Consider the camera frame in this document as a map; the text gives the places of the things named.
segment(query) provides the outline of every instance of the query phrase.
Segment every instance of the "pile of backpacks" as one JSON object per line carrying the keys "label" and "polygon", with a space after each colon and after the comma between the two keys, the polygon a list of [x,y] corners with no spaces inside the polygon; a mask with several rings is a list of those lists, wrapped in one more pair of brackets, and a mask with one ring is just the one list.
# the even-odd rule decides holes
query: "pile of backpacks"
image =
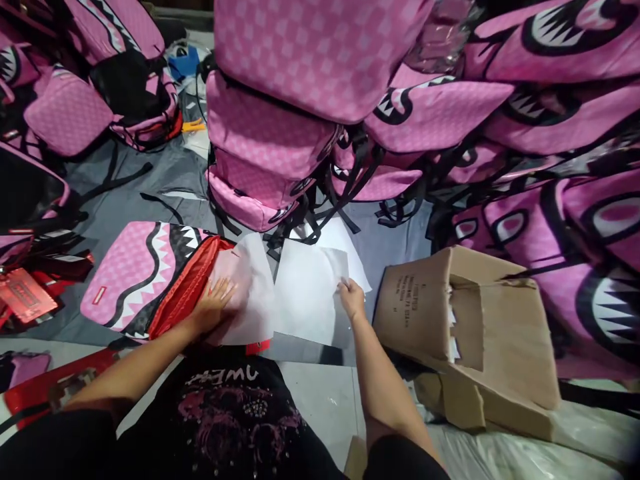
{"label": "pile of backpacks", "polygon": [[[276,257],[305,221],[307,243],[335,214],[356,233],[349,202],[380,202],[378,222],[397,227],[427,199],[436,248],[529,269],[561,377],[638,377],[637,0],[236,0],[214,12],[199,73],[205,176],[225,226],[273,229]],[[114,150],[104,184],[79,197],[53,159],[106,131],[154,151],[182,118],[165,42],[136,1],[1,0],[0,31],[11,267],[34,238],[80,221],[88,198],[151,168],[113,179]],[[204,243],[177,227],[158,226]]]}

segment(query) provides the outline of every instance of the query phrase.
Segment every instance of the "cardboard box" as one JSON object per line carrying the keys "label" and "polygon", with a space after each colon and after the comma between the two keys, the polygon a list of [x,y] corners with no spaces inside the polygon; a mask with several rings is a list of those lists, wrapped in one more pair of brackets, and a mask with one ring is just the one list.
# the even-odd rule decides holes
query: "cardboard box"
{"label": "cardboard box", "polygon": [[496,424],[550,441],[560,394],[540,293],[533,280],[504,280],[524,270],[464,247],[388,267],[373,327],[383,345],[439,372],[415,381],[427,408],[465,430]]}

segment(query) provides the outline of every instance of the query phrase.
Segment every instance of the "gray mat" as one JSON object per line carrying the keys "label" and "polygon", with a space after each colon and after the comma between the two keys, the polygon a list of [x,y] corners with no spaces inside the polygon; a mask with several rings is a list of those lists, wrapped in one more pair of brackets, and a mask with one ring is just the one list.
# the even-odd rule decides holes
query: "gray mat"
{"label": "gray mat", "polygon": [[[85,206],[84,210],[89,213],[89,219],[80,224],[76,231],[86,240],[78,245],[77,251],[90,248],[98,264],[128,222],[176,222],[168,209],[160,203],[143,200],[140,192],[162,198],[178,210],[187,225],[220,233],[219,222],[207,201],[207,185],[204,178],[207,162],[194,152],[184,149],[182,144],[182,138],[178,137],[162,151],[148,154],[138,153],[124,145],[119,146],[116,177],[136,172],[145,162],[151,162],[153,170]],[[67,177],[70,186],[84,193],[99,185],[107,172],[112,148],[113,142],[108,142],[86,161],[70,166]],[[189,193],[198,199],[166,195],[175,195],[172,192],[176,191]],[[352,235],[352,239],[369,283],[373,287],[367,294],[366,310],[369,319],[373,318],[375,300],[385,267],[427,257],[431,248],[430,242],[425,239],[425,230],[431,214],[430,204],[425,203],[414,218],[395,229],[378,225],[375,217],[378,209],[378,203],[352,203],[345,208],[346,213],[361,228],[361,232]],[[241,230],[242,234],[239,237],[228,231],[224,231],[223,234],[237,241],[249,232],[244,227],[241,227]],[[275,272],[276,262],[271,258],[269,261],[272,271]],[[86,282],[67,289],[62,296],[65,307],[52,320],[18,336],[98,346],[106,346],[119,338],[118,333],[81,316],[79,305],[90,280],[91,275]],[[353,344],[340,351],[280,334],[274,337],[271,348],[265,355],[281,361],[355,366]]]}

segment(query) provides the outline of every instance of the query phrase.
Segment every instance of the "black t-shirt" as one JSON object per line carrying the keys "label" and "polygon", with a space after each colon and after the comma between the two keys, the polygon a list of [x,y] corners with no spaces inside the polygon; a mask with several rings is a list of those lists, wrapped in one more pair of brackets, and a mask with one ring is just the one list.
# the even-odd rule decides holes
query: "black t-shirt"
{"label": "black t-shirt", "polygon": [[[45,417],[0,448],[0,478],[345,478],[298,412],[277,364],[262,357],[190,355],[138,422],[116,440],[106,411]],[[371,449],[365,479],[447,479],[398,435]]]}

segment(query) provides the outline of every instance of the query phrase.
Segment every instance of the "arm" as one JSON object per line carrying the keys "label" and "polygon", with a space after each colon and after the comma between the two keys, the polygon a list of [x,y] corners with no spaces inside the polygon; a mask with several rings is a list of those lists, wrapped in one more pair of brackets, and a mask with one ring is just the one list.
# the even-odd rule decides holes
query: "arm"
{"label": "arm", "polygon": [[408,388],[367,320],[365,294],[362,288],[353,280],[349,280],[348,286],[341,283],[339,289],[355,339],[368,449],[380,437],[397,433],[414,442],[442,465]]}
{"label": "arm", "polygon": [[209,284],[186,319],[111,366],[74,395],[64,410],[108,410],[118,425],[186,346],[220,323],[222,308],[235,292],[235,286],[228,287],[228,279]]}

